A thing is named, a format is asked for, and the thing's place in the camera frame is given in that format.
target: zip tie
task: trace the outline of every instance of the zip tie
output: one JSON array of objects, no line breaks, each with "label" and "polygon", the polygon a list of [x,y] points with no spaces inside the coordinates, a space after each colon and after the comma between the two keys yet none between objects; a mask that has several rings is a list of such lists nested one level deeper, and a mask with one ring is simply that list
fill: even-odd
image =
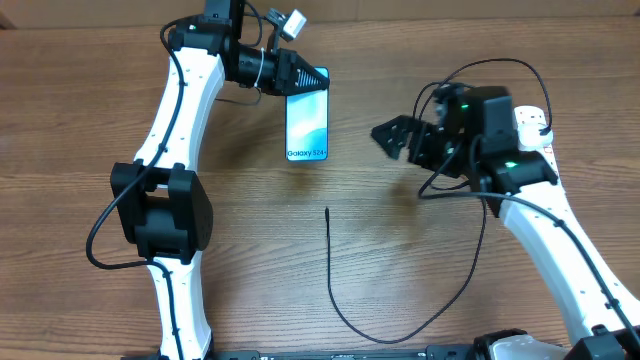
[{"label": "zip tie", "polygon": [[256,82],[253,84],[253,87],[258,87],[258,80],[260,80],[260,75],[262,75],[262,66],[264,65],[264,48],[260,48],[260,54],[262,55],[262,61],[260,61],[260,70],[258,71],[258,77],[256,78]]}]

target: phone screen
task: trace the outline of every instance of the phone screen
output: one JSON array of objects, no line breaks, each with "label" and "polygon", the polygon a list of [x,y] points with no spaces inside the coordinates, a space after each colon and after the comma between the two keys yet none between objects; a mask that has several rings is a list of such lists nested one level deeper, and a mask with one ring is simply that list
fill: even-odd
[{"label": "phone screen", "polygon": [[[327,68],[316,68],[328,77]],[[289,161],[319,161],[329,156],[329,90],[288,96],[286,155]]]}]

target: black cable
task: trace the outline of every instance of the black cable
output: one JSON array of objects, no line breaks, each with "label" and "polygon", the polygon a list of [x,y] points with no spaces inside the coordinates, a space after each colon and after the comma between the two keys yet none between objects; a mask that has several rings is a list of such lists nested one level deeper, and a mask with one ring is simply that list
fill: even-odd
[{"label": "black cable", "polygon": [[174,62],[180,81],[178,82],[179,87],[178,87],[178,99],[176,101],[176,106],[173,110],[171,121],[169,121],[169,125],[167,126],[167,131],[165,132],[164,137],[160,142],[160,145],[158,145],[158,152],[153,157],[153,159],[151,159],[147,167],[129,185],[127,185],[124,188],[124,190],[122,190],[122,192],[118,196],[116,196],[116,198],[113,199],[113,201],[111,201],[109,206],[107,206],[104,209],[102,214],[100,214],[100,216],[98,217],[98,220],[96,220],[96,223],[93,225],[93,227],[91,228],[91,231],[89,232],[89,235],[87,236],[87,243],[86,243],[87,259],[89,259],[91,264],[93,264],[94,266],[100,269],[118,270],[118,269],[127,269],[127,268],[147,265],[147,266],[155,266],[162,271],[162,276],[165,278],[167,282],[167,290],[169,291],[169,312],[171,317],[171,326],[173,328],[173,336],[176,339],[178,357],[180,358],[180,360],[184,360],[184,355],[182,354],[182,343],[180,342],[180,335],[178,334],[180,329],[178,329],[178,324],[176,321],[175,304],[174,304],[174,298],[173,298],[173,287],[171,284],[171,274],[169,270],[167,270],[167,268],[161,263],[158,263],[152,260],[133,261],[133,262],[122,263],[122,264],[102,263],[93,256],[93,240],[95,239],[96,234],[100,230],[100,227],[102,226],[102,224],[105,222],[107,217],[109,217],[109,214],[111,214],[113,209],[116,208],[116,206],[122,200],[122,198],[124,198],[134,187],[138,186],[138,184],[149,174],[151,169],[153,169],[153,167],[158,163],[158,161],[160,160],[160,157],[162,156],[162,153],[166,149],[167,142],[169,142],[169,137],[171,136],[173,127],[175,126],[176,121],[178,119],[178,114],[180,113],[180,106],[182,105],[182,98],[184,96],[184,87],[186,84],[184,82],[184,74],[182,73],[182,67],[180,66],[180,62],[178,61],[178,58],[174,54],[173,49],[171,49],[171,47],[167,43],[165,33],[167,29],[169,29],[172,26],[175,26],[179,21],[184,19],[187,19],[187,18],[174,20],[166,24],[165,26],[163,26],[162,29],[160,30],[160,41],[162,41],[162,45],[167,50],[167,52],[169,53],[169,56]]},{"label": "black cable", "polygon": [[[428,83],[427,85],[425,85],[422,90],[420,90],[420,94],[418,94],[418,98],[416,99],[416,103],[415,105],[413,105],[413,118],[415,119],[416,117],[416,112],[418,110],[418,103],[420,102],[420,98],[422,97],[422,94],[430,87],[434,86],[434,85],[439,85],[440,83],[437,81],[433,81]],[[469,84],[465,84],[465,83],[460,83],[460,85],[469,88],[469,89],[473,89],[475,86],[473,85],[469,85]]]},{"label": "black cable", "polygon": [[[526,62],[524,62],[522,60],[512,59],[512,58],[496,58],[496,59],[486,59],[486,60],[475,61],[475,62],[467,64],[467,65],[459,68],[458,70],[454,71],[453,73],[451,73],[451,75],[447,76],[447,78],[444,79],[438,85],[438,88],[441,88],[444,84],[446,84],[451,79],[453,79],[456,75],[458,75],[458,73],[460,73],[462,70],[464,70],[464,69],[466,69],[468,67],[479,65],[479,64],[484,64],[484,63],[488,63],[488,62],[505,62],[505,61],[516,62],[518,64],[526,66],[527,68],[529,68],[529,70],[531,70],[531,72],[533,72],[533,74],[538,79],[538,82],[540,83],[540,86],[542,87],[542,92],[544,92],[544,97],[545,97],[545,99],[547,101],[547,112],[549,113],[549,124],[547,125],[546,128],[540,130],[540,134],[541,135],[548,134],[549,131],[551,131],[551,124],[553,122],[553,115],[551,114],[551,100],[549,100],[549,93],[547,92],[547,87],[544,85],[544,81],[542,81],[542,77],[540,76],[540,74],[538,74],[538,71],[536,71],[536,69],[534,69],[533,66],[527,64]],[[429,97],[425,101],[424,105],[422,106],[422,111],[420,111],[419,120],[422,120],[422,115],[424,114],[424,110],[427,108],[427,104],[429,104],[429,101],[431,101],[432,97],[433,97],[433,92],[431,93],[431,95],[429,95]]]},{"label": "black cable", "polygon": [[635,354],[640,353],[640,337],[638,337],[638,334],[636,333],[633,325],[631,324],[627,316],[624,314],[624,312],[620,308],[620,301],[613,297],[611,290],[609,290],[609,287],[607,287],[607,284],[605,283],[604,279],[602,278],[602,275],[598,271],[598,268],[593,263],[593,260],[587,253],[587,250],[584,248],[584,246],[582,245],[578,237],[571,231],[571,229],[569,229],[569,226],[567,226],[567,224],[564,221],[562,221],[560,218],[553,215],[550,211],[547,211],[544,208],[532,202],[529,202],[527,200],[523,200],[517,197],[504,195],[504,194],[489,193],[489,192],[468,192],[468,193],[452,192],[452,193],[442,193],[442,194],[433,194],[433,195],[423,195],[423,196],[420,196],[420,199],[436,200],[436,199],[443,199],[443,198],[462,198],[462,197],[480,198],[483,200],[497,199],[497,200],[503,200],[503,201],[504,200],[513,201],[537,211],[538,213],[544,215],[545,217],[553,221],[554,226],[561,228],[567,234],[567,236],[569,236],[571,241],[573,241],[574,245],[578,249],[578,252],[580,252],[580,255],[582,255],[582,258],[584,259],[585,263],[587,263],[587,267],[589,267],[589,270],[591,270],[593,277],[596,279],[596,282],[600,286],[602,293],[607,298],[608,305],[614,309],[614,311],[616,312],[616,315],[618,315],[618,318],[620,318],[620,321],[622,322],[624,327],[627,329],[627,331],[631,335],[633,339],[633,347],[635,347],[635,349],[633,349],[633,353]]},{"label": "black cable", "polygon": [[256,8],[250,3],[250,2],[246,2],[247,6],[249,6],[249,8],[251,8],[251,11],[253,12],[253,15],[251,14],[247,14],[245,13],[245,16],[251,16],[254,17],[258,20],[258,28],[260,28],[260,33],[258,34],[258,40],[255,42],[255,44],[244,44],[245,46],[250,46],[250,47],[256,47],[258,45],[260,45],[260,43],[262,42],[262,16],[260,16],[260,13],[258,13],[258,10],[256,10]]},{"label": "black cable", "polygon": [[327,288],[329,290],[329,299],[331,299],[331,304],[333,305],[333,309],[336,311],[336,313],[338,314],[342,322],[344,322],[344,324],[347,325],[356,334],[362,336],[363,338],[369,341],[373,341],[378,344],[397,344],[397,343],[401,343],[411,339],[420,331],[422,331],[424,328],[429,326],[429,324],[431,324],[435,319],[437,319],[440,315],[442,315],[442,313],[447,311],[447,309],[451,305],[453,305],[453,303],[456,302],[456,300],[458,300],[460,295],[467,288],[467,285],[469,285],[469,282],[471,281],[471,278],[473,277],[473,273],[476,269],[476,264],[478,263],[478,255],[480,255],[480,248],[482,247],[482,239],[484,238],[484,230],[487,225],[487,204],[484,200],[481,200],[481,201],[482,201],[483,217],[482,217],[482,228],[480,229],[480,238],[478,239],[478,247],[476,248],[476,253],[473,257],[473,264],[471,265],[471,270],[469,271],[469,275],[467,276],[467,279],[465,280],[464,284],[462,285],[460,290],[458,290],[458,292],[453,296],[453,298],[451,298],[451,300],[449,300],[449,302],[445,304],[442,307],[442,309],[438,310],[438,312],[436,312],[431,318],[429,318],[429,320],[425,321],[424,324],[420,325],[416,330],[411,332],[409,335],[396,340],[376,339],[372,336],[369,336],[363,333],[362,331],[358,330],[358,328],[353,326],[349,322],[349,320],[347,320],[347,318],[342,314],[342,311],[340,311],[340,308],[338,307],[338,304],[336,303],[336,300],[333,297],[333,290],[331,289],[331,232],[329,227],[329,208],[325,208],[324,217],[325,217],[325,221],[327,222]]},{"label": "black cable", "polygon": [[460,189],[462,189],[464,187],[467,187],[469,185],[471,185],[471,181],[465,180],[462,183],[460,183],[460,184],[458,184],[456,186],[452,186],[450,188],[440,188],[440,187],[437,187],[435,185],[431,185],[431,188],[433,190],[438,190],[438,191],[453,191],[453,190],[460,190]]},{"label": "black cable", "polygon": [[262,91],[260,91],[260,88],[254,88],[254,89],[258,90],[258,99],[251,103],[243,103],[240,101],[229,100],[229,99],[215,99],[215,100],[220,102],[226,102],[229,104],[240,105],[240,106],[256,106],[260,104],[260,100],[262,100]]},{"label": "black cable", "polygon": [[[462,142],[460,142],[458,145],[456,145],[455,148],[453,148],[453,151],[451,152],[451,155],[449,155],[449,157],[447,157],[447,159],[442,163],[442,165],[440,166],[440,168],[438,168],[438,170],[436,170],[430,177],[429,179],[427,179],[427,181],[420,187],[420,190],[418,190],[418,196],[421,196],[422,193],[424,193],[425,190],[427,190],[427,188],[433,183],[433,181],[440,175],[442,174],[443,171],[445,171],[448,167],[449,164],[451,164],[451,161],[453,161],[453,159],[456,157],[456,155],[458,154],[458,152],[460,151],[460,149],[462,148]],[[435,190],[439,190],[439,191],[447,191],[447,190],[458,190],[463,188],[463,184],[468,183],[468,181],[465,181],[464,183],[460,184],[460,185],[456,185],[453,188],[449,188],[449,189],[441,189],[441,188],[437,188],[437,187],[433,187]]]},{"label": "black cable", "polygon": [[478,168],[476,164],[476,151],[478,150],[478,143],[484,138],[482,134],[478,134],[471,140],[471,147],[469,148],[469,168],[471,173],[475,174]]}]

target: white arm link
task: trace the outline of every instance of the white arm link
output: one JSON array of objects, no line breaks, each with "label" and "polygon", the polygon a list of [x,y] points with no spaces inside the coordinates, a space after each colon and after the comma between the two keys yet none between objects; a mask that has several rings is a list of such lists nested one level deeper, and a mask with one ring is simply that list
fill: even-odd
[{"label": "white arm link", "polygon": [[[561,186],[549,182],[523,186],[515,197],[532,202],[565,221],[578,237],[595,263],[613,296],[633,325],[640,325],[640,302],[622,285],[607,266],[571,211]],[[607,299],[573,241],[553,222],[535,210],[512,201],[503,201],[500,218],[522,243],[551,290],[575,345],[581,338],[592,336],[595,325],[609,331],[624,326]]]}]

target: blue phone screen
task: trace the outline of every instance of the blue phone screen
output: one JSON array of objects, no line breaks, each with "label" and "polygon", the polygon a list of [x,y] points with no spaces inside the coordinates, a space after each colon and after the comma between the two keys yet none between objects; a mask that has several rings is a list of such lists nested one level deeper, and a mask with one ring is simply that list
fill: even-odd
[{"label": "blue phone screen", "polygon": [[[316,70],[329,76],[326,68]],[[329,91],[288,96],[286,108],[287,160],[326,160],[329,156]]]}]

